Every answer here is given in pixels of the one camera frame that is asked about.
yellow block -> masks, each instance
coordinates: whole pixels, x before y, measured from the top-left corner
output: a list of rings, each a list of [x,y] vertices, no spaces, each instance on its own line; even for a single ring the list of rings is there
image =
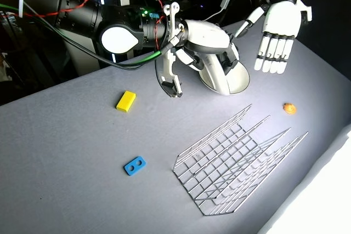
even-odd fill
[[[121,100],[118,102],[116,109],[122,112],[128,112],[129,108],[133,104],[133,101],[135,100],[136,97],[137,95],[135,93],[132,93],[129,90],[126,90]]]

blue block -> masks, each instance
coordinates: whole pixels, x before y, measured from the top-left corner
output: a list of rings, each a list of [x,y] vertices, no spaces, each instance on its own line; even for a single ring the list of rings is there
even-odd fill
[[[146,165],[145,160],[138,156],[136,159],[130,161],[124,166],[125,171],[128,175],[134,175],[137,171],[141,170]]]

